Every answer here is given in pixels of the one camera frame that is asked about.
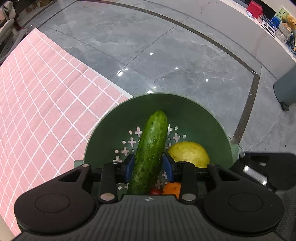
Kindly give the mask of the yellow-green pear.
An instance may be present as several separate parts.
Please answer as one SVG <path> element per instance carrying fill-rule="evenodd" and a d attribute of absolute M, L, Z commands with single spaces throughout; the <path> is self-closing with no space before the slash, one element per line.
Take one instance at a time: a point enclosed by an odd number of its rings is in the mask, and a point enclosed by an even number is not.
<path fill-rule="evenodd" d="M 168 153 L 175 162 L 186 161 L 192 163 L 197 168 L 207 168 L 210 157 L 207 151 L 195 142 L 179 142 L 168 149 Z"/>

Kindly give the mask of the pink checkered tablecloth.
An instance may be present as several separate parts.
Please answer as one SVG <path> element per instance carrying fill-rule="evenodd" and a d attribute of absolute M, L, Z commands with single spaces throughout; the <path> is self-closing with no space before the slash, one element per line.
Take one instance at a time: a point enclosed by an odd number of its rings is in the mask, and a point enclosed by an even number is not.
<path fill-rule="evenodd" d="M 1 65 L 1 240 L 16 199 L 82 160 L 96 124 L 130 94 L 38 29 Z"/>

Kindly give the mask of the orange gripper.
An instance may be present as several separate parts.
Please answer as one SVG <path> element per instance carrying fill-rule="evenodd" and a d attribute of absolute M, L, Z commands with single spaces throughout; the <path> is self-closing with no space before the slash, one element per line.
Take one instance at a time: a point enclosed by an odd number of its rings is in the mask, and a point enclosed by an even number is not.
<path fill-rule="evenodd" d="M 163 195 L 174 195 L 178 200 L 180 195 L 180 190 L 181 190 L 181 183 L 168 182 L 163 188 Z"/>

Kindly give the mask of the grey trash bin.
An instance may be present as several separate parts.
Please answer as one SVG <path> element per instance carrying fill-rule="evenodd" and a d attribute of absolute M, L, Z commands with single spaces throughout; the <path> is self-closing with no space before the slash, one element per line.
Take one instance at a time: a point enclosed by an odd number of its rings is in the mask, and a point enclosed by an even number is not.
<path fill-rule="evenodd" d="M 296 66 L 273 84 L 273 90 L 282 110 L 288 111 L 296 102 Z"/>

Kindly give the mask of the red box on bench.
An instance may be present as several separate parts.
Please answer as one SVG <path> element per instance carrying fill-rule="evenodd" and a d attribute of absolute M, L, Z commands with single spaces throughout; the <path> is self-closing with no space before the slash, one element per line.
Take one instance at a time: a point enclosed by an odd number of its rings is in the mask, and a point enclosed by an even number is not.
<path fill-rule="evenodd" d="M 260 15 L 262 15 L 263 8 L 260 4 L 255 1 L 250 1 L 246 11 L 252 14 L 254 19 L 257 19 Z"/>

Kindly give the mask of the pink office chair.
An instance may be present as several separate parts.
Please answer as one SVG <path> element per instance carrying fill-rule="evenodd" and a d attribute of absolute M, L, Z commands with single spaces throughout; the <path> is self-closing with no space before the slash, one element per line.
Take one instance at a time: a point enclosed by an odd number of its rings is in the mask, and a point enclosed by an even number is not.
<path fill-rule="evenodd" d="M 1 6 L 1 44 L 11 35 L 16 35 L 17 30 L 15 29 L 15 16 L 16 12 L 13 7 L 12 1 L 6 1 Z"/>

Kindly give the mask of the green cucumber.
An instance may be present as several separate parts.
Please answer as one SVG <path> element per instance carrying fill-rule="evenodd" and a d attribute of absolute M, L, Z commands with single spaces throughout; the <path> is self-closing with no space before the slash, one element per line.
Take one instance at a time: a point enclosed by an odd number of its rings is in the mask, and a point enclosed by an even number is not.
<path fill-rule="evenodd" d="M 147 119 L 135 155 L 135 166 L 127 193 L 147 195 L 156 182 L 162 168 L 162 154 L 168 134 L 168 118 L 158 110 Z"/>

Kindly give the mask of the green plastic colander bowl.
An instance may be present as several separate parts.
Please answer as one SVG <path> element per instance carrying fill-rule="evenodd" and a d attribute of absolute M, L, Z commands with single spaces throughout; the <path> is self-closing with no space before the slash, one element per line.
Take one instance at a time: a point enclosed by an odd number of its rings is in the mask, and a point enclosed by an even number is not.
<path fill-rule="evenodd" d="M 232 166 L 229 140 L 217 119 L 196 102 L 168 93 L 134 97 L 112 109 L 92 132 L 83 162 L 101 168 L 135 155 L 128 193 L 146 195 L 160 173 L 163 152 L 184 141 L 200 144 L 210 162 Z"/>

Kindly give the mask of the red cherry tomato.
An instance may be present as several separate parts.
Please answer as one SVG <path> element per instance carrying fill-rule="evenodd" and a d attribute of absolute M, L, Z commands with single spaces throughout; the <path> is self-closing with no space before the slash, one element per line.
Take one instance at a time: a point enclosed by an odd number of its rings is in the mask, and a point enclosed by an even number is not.
<path fill-rule="evenodd" d="M 149 195 L 162 195 L 162 194 L 163 194 L 163 190 L 158 189 L 156 187 L 153 187 L 149 192 Z"/>

